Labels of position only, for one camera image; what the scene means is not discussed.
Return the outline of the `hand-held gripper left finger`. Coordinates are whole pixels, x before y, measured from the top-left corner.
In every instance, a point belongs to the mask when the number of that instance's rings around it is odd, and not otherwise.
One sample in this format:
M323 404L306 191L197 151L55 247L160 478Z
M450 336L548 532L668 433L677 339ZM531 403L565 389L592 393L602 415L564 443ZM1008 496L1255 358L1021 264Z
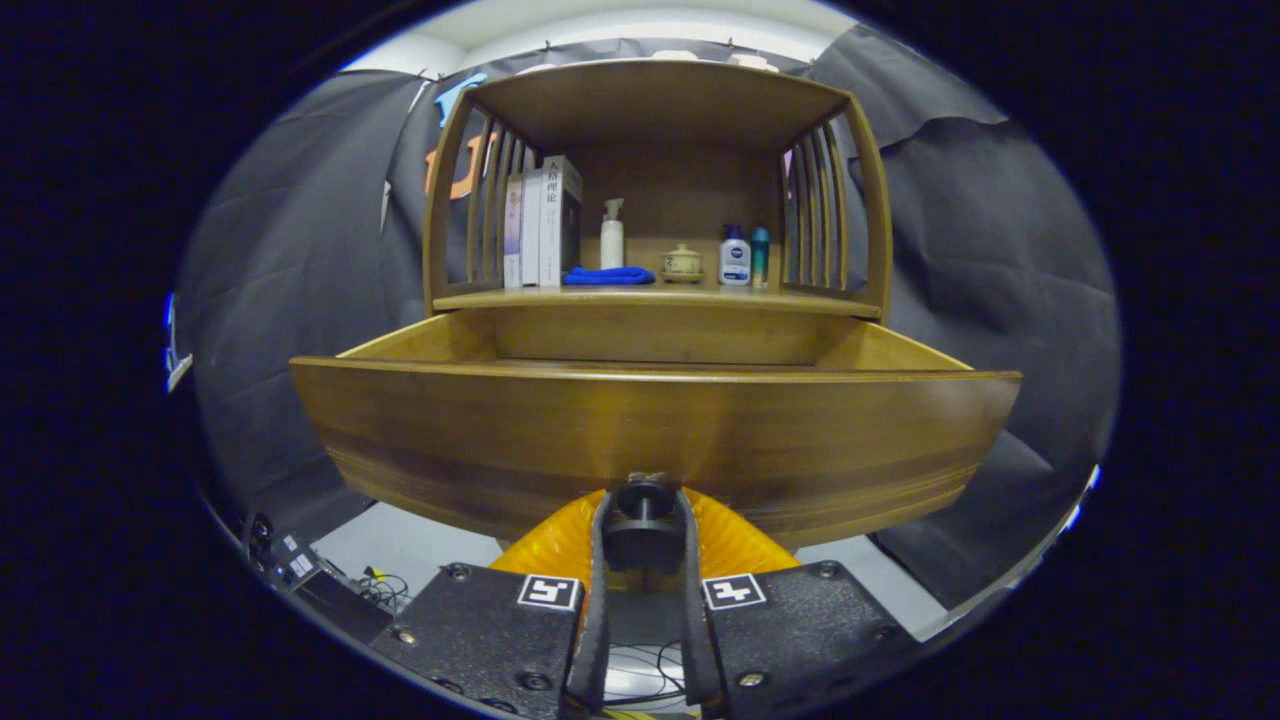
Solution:
M586 719L605 702L603 527L612 496L576 498L494 564L451 562L372 639L433 691L524 719Z

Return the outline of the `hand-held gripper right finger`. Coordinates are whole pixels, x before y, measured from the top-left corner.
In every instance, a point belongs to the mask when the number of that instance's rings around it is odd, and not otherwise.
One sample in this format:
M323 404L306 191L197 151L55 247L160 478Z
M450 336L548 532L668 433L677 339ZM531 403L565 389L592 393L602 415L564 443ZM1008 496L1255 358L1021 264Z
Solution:
M764 573L701 574L701 533L686 491L685 700L709 719L800 719L906 671L922 643L835 560Z

